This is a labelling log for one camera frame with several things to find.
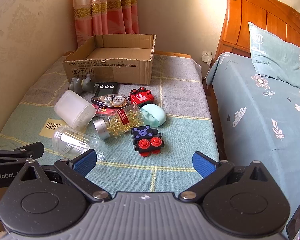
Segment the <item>white frosted plastic jar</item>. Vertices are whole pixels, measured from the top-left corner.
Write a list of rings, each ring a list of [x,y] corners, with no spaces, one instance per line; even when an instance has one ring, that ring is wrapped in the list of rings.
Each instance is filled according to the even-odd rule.
[[[71,128],[84,131],[95,117],[96,109],[87,100],[67,90],[54,106],[55,113]]]

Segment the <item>light blue floral bedsheet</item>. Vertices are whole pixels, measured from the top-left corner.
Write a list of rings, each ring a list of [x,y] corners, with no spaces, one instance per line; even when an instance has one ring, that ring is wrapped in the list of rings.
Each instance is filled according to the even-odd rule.
[[[206,95],[222,154],[236,165],[260,160],[291,211],[300,204],[300,89],[257,74],[252,60],[222,53]]]

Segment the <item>capsule bottle silver cap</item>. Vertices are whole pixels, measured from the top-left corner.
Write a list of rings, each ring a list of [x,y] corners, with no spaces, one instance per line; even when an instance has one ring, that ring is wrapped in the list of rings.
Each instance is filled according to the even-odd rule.
[[[93,121],[94,128],[102,140],[111,137],[119,137],[129,132],[133,127],[144,124],[141,108],[131,104],[122,109],[116,109],[113,113],[105,115]]]

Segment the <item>white wall charger plug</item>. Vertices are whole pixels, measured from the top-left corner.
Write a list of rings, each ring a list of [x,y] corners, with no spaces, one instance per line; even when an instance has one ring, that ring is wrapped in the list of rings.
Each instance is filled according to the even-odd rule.
[[[210,51],[203,51],[201,61],[210,66],[212,63],[212,53]]]

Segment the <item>light blue pillow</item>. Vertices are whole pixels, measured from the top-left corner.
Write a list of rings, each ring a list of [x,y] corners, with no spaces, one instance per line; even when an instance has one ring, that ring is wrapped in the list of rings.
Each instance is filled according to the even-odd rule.
[[[250,55],[256,72],[300,88],[300,47],[249,22]]]

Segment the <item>wooden bed headboard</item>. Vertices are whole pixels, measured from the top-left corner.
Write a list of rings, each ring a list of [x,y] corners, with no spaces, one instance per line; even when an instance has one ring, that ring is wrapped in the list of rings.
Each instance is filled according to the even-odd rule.
[[[226,0],[215,57],[224,52],[250,56],[248,23],[300,47],[300,13],[278,0]]]

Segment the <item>red toy robot block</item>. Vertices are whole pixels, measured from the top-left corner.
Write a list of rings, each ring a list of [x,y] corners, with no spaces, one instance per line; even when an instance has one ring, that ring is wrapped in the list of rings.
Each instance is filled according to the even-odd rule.
[[[130,91],[128,100],[130,103],[137,104],[142,107],[146,104],[154,102],[154,96],[151,91],[145,87],[139,87],[138,89],[133,89]]]

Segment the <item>open cardboard box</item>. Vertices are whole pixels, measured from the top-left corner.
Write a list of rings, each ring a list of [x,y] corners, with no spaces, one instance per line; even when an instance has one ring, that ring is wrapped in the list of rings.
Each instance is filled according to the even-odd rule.
[[[63,61],[68,81],[91,75],[94,82],[148,85],[156,35],[94,35]]]

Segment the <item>clear plastic jar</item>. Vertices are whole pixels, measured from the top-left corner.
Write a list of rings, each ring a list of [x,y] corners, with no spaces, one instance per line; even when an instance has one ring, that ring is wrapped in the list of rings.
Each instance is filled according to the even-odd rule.
[[[94,150],[98,161],[104,160],[106,155],[106,144],[102,139],[78,132],[71,127],[61,126],[56,129],[52,136],[52,146],[56,152],[71,159],[87,150]]]

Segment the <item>mint green oval case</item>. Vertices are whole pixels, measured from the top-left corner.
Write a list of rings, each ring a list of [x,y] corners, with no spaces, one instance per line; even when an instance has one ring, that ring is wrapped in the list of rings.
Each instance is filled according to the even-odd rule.
[[[159,127],[166,121],[165,111],[156,104],[150,103],[141,107],[144,123],[151,127]]]

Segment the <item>pink patterned curtain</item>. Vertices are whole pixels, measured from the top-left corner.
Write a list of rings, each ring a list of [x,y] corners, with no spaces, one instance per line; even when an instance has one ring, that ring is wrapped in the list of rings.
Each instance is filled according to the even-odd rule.
[[[73,0],[77,44],[94,35],[138,34],[137,0]]]

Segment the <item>red card pack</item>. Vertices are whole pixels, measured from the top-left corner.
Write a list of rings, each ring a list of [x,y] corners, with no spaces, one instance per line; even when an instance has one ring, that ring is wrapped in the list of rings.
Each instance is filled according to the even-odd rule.
[[[108,115],[108,114],[113,113],[115,111],[114,108],[105,107],[105,106],[101,106],[101,105],[97,105],[97,104],[93,104],[93,107],[96,109],[95,116]]]

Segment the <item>clear correction tape dispenser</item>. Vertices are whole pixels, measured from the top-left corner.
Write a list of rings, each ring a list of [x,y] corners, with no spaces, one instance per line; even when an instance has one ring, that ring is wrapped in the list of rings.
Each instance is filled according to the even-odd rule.
[[[128,104],[126,96],[122,94],[107,94],[91,98],[92,103],[109,108],[121,108]]]

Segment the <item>black digital timer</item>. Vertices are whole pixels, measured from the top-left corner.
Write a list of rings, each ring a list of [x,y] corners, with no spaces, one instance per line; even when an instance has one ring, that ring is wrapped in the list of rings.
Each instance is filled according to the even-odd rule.
[[[119,88],[117,82],[101,82],[98,83],[95,97],[104,96],[108,94],[116,94]]]

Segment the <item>black blue toy robot block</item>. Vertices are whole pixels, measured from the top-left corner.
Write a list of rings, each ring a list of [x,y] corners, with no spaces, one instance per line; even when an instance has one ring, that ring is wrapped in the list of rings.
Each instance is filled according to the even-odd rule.
[[[161,133],[149,125],[131,128],[131,135],[134,150],[142,157],[159,154],[161,149],[165,146]]]

